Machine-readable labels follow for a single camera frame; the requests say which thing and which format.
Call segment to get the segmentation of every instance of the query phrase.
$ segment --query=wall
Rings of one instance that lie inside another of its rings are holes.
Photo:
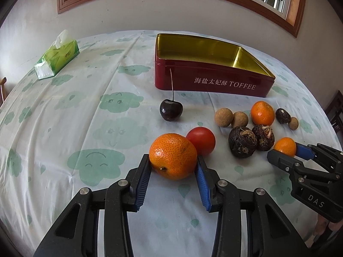
[[[192,31],[263,51],[326,107],[343,82],[343,24],[327,0],[306,0],[298,38],[222,0],[96,0],[57,15],[57,0],[18,0],[0,28],[0,77],[10,90],[64,29],[75,38],[121,30]]]

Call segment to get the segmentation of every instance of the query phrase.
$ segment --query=wooden chair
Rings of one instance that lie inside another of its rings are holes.
[[[325,114],[328,116],[335,132],[343,132],[343,95],[340,91],[337,92],[329,106],[325,109]]]
[[[5,90],[5,83],[6,83],[6,77],[4,77],[1,81],[0,81],[0,106],[3,104],[3,102],[5,101],[7,94],[6,94],[6,90]]]

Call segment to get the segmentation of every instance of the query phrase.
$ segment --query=metal screw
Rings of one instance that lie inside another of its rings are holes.
[[[121,179],[119,182],[118,182],[118,185],[120,186],[126,186],[129,182],[125,179]]]
[[[80,194],[85,195],[89,192],[89,188],[88,187],[83,187],[80,189]]]
[[[227,186],[227,181],[225,181],[224,179],[221,179],[218,181],[218,185],[219,186]]]
[[[265,195],[265,190],[264,190],[263,188],[258,188],[258,189],[256,190],[256,193],[257,193],[258,195]]]

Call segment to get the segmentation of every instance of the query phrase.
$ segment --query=mandarin orange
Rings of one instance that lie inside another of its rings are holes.
[[[265,101],[258,101],[252,106],[250,116],[255,125],[270,126],[274,122],[275,112]]]
[[[172,180],[183,179],[193,173],[197,157],[194,145],[176,133],[157,137],[149,150],[152,168],[158,174]]]
[[[297,151],[297,146],[292,138],[284,137],[275,143],[274,150],[287,154],[293,158]]]

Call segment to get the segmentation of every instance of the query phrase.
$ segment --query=tablecloth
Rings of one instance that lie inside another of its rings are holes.
[[[79,189],[109,187],[138,166],[156,137],[164,133],[185,136],[197,126],[209,128],[217,140],[205,158],[209,168],[238,188],[264,188],[300,235],[304,239],[311,235],[316,214],[290,195],[288,174],[269,164],[266,152],[256,151],[247,159],[233,157],[227,141],[231,127],[219,128],[214,123],[217,109],[249,115],[261,98],[176,91],[175,100],[183,104],[184,112],[177,122],[162,119],[159,105],[172,94],[154,86],[158,33],[124,31],[80,39],[80,54],[58,75],[38,80],[31,70],[1,106],[0,218],[25,257],[33,255]],[[299,120],[296,131],[274,121],[275,139],[289,136],[299,143],[320,142],[341,149],[305,85],[277,59],[242,47],[276,76],[263,100]],[[253,127],[251,119],[248,127]],[[319,169],[313,161],[305,165]],[[217,214],[203,207],[194,175],[170,181],[152,172],[144,205],[138,213],[128,213],[128,219],[136,257],[211,255]],[[244,219],[242,224],[242,256],[246,256]],[[100,223],[99,256],[104,255],[102,233]]]

